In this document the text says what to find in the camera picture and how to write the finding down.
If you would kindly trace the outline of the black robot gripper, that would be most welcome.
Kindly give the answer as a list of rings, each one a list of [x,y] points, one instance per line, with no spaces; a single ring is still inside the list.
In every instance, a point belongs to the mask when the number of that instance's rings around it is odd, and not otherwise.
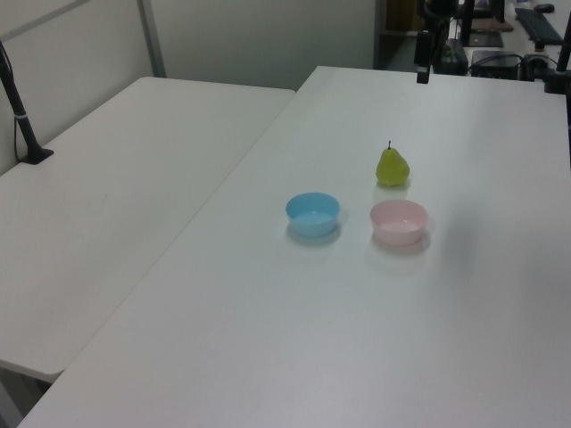
[[[456,0],[419,0],[418,16],[423,22],[422,32],[416,37],[414,63],[417,66],[417,83],[427,84],[431,68],[439,72],[442,68],[443,47],[448,37],[448,22],[456,15]],[[432,53],[431,33],[433,32]]]

